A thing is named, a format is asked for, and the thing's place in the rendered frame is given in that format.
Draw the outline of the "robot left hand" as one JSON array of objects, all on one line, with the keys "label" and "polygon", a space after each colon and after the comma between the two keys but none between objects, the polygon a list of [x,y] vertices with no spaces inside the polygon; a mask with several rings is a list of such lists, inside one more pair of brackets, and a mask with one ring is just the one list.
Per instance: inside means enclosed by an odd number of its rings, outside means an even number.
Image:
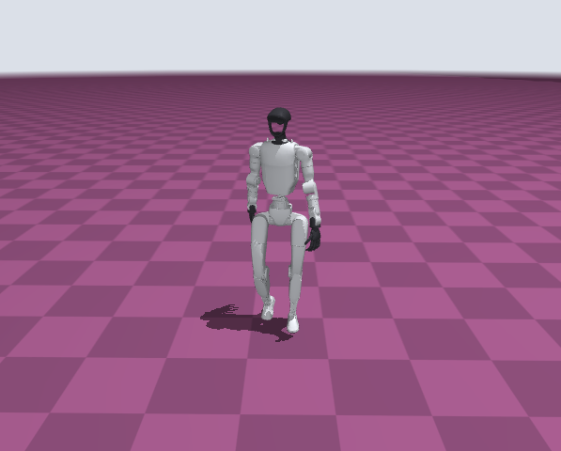
[{"label": "robot left hand", "polygon": [[310,232],[310,236],[307,239],[307,241],[304,243],[305,245],[307,245],[309,241],[311,241],[308,249],[305,249],[305,251],[309,251],[309,252],[314,251],[320,246],[320,232],[319,232],[320,224],[315,225],[314,217],[310,218],[310,227],[312,228]]}]

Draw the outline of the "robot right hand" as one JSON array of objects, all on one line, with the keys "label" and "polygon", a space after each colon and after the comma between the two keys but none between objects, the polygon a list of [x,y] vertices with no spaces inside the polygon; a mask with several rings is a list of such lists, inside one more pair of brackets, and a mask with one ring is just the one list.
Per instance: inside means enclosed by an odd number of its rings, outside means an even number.
[{"label": "robot right hand", "polygon": [[251,224],[252,224],[252,221],[253,221],[253,218],[254,218],[254,216],[255,216],[255,213],[257,212],[256,207],[255,207],[254,205],[251,205],[251,206],[249,207],[249,210],[247,210],[247,211],[248,211],[248,213],[249,213],[250,221],[251,221]]}]

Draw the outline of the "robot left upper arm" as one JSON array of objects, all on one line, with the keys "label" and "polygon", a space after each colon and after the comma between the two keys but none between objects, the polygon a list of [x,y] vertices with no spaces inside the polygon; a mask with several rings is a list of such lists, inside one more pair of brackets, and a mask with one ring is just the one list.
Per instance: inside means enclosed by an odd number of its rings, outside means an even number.
[{"label": "robot left upper arm", "polygon": [[304,176],[303,191],[305,194],[313,194],[314,187],[314,167],[313,167],[313,153],[308,147],[295,146],[295,155],[301,161],[301,168]]}]

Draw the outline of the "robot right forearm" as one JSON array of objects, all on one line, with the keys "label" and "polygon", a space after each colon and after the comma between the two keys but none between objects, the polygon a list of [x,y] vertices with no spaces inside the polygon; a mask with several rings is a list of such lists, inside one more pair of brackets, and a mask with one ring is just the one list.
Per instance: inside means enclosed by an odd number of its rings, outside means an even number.
[{"label": "robot right forearm", "polygon": [[[246,183],[247,184],[247,183]],[[247,194],[247,209],[249,209],[249,207],[251,205],[254,205],[257,209],[257,191],[258,191],[258,186],[253,186],[250,184],[247,184],[247,190],[248,190],[248,194]]]}]

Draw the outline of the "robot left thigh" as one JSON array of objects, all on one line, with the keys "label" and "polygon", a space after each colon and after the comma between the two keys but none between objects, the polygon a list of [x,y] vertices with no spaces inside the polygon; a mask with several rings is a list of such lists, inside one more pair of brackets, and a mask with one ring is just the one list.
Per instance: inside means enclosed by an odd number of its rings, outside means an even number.
[{"label": "robot left thigh", "polygon": [[291,264],[288,265],[288,277],[292,278],[294,273],[300,276],[304,264],[304,244],[307,241],[308,220],[300,213],[291,213]]}]

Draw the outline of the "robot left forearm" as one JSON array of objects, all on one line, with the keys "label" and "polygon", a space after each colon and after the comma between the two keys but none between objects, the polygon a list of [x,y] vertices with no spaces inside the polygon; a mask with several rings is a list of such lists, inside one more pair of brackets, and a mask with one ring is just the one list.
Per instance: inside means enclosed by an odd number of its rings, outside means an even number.
[{"label": "robot left forearm", "polygon": [[309,223],[310,223],[310,218],[314,217],[315,225],[318,226],[321,223],[321,218],[319,216],[320,215],[319,201],[318,201],[319,196],[318,196],[318,190],[315,181],[313,181],[313,187],[314,187],[315,194],[309,194],[309,196],[306,197],[306,200],[308,203]]}]

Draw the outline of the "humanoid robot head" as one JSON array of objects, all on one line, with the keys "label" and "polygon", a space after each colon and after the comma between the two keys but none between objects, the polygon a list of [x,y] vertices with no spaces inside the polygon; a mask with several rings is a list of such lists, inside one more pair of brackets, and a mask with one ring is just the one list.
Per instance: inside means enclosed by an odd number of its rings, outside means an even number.
[{"label": "humanoid robot head", "polygon": [[[275,108],[275,109],[271,110],[271,112],[267,116],[267,119],[268,119],[270,132],[271,132],[272,136],[274,136],[274,139],[275,139],[275,141],[272,141],[272,143],[275,144],[275,145],[286,144],[289,140],[286,138],[285,130],[287,128],[288,122],[291,120],[290,112],[285,108],[278,107],[278,108]],[[273,129],[272,129],[272,123],[277,123],[279,125],[284,124],[283,131],[282,132],[274,132]],[[287,139],[288,141],[287,142],[281,141],[283,139]],[[291,141],[289,141],[289,142],[291,142]]]}]

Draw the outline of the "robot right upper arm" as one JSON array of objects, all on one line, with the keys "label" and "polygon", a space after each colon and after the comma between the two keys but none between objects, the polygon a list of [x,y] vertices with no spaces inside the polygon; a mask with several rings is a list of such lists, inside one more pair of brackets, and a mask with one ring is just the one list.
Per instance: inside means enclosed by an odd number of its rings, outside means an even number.
[{"label": "robot right upper arm", "polygon": [[261,182],[259,171],[261,167],[260,147],[262,143],[263,142],[255,143],[249,148],[249,155],[250,155],[249,167],[251,173],[247,176],[246,183],[253,186],[258,186],[259,183]]}]

